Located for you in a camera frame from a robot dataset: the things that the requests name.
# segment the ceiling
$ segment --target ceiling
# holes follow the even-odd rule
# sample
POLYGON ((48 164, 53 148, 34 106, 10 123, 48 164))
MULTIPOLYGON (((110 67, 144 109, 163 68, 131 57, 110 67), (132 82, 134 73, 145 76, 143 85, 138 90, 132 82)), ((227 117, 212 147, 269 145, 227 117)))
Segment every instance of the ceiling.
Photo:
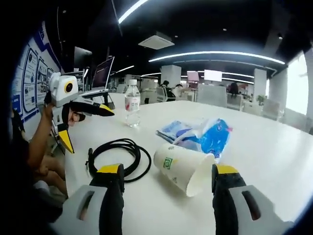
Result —
POLYGON ((95 64, 108 55, 115 56, 112 71, 134 65, 115 75, 119 77, 160 72, 161 66, 171 64, 182 67, 182 74, 187 70, 211 69, 253 75, 255 68, 263 68, 271 77, 287 65, 234 54, 187 55, 150 63, 149 60, 194 51, 236 51, 287 64, 310 47, 310 13, 296 1, 148 0, 119 24, 117 20, 136 2, 89 0, 75 7, 62 5, 52 10, 46 21, 47 31, 66 67, 71 69, 73 46, 78 46, 93 52, 95 64), (56 37, 56 11, 60 39, 56 37), (166 35, 175 45, 159 50, 138 45, 156 32, 166 35))

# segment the blue plastic bag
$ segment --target blue plastic bag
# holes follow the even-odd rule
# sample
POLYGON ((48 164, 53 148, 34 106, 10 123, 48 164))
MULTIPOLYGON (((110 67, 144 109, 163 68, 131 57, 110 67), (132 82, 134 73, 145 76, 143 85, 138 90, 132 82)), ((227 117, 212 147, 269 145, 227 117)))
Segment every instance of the blue plastic bag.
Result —
POLYGON ((207 120, 198 127, 177 132, 179 136, 173 144, 202 153, 212 153, 218 162, 231 131, 232 128, 222 119, 213 122, 207 120))

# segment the green logo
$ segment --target green logo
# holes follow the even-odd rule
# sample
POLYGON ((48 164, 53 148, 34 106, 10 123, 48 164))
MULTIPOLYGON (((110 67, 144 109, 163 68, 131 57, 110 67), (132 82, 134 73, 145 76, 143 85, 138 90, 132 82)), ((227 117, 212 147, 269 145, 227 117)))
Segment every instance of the green logo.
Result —
POLYGON ((172 158, 165 158, 163 167, 168 170, 171 169, 172 162, 173 162, 172 158))

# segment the desk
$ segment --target desk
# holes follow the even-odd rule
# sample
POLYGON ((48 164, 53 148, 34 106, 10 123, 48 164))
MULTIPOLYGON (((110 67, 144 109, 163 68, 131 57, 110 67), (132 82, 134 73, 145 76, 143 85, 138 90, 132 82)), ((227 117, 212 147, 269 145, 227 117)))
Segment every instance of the desk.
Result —
MULTIPOLYGON (((283 220, 294 221, 313 194, 313 137, 300 130, 263 117, 190 101, 173 101, 141 106, 141 124, 132 129, 124 124, 124 110, 113 117, 86 117, 70 128, 75 154, 66 153, 66 183, 71 196, 81 185, 89 184, 86 171, 88 149, 105 142, 130 138, 153 157, 164 143, 156 129, 178 119, 201 122, 223 118, 233 127, 222 163, 237 168, 248 185, 255 185, 275 206, 283 220)), ((123 150, 109 150, 95 160, 102 165, 133 161, 123 150)), ((139 175, 147 166, 143 154, 139 175)), ((152 164, 149 173, 125 185, 124 235, 208 235, 215 234, 211 185, 193 198, 160 174, 152 164)))

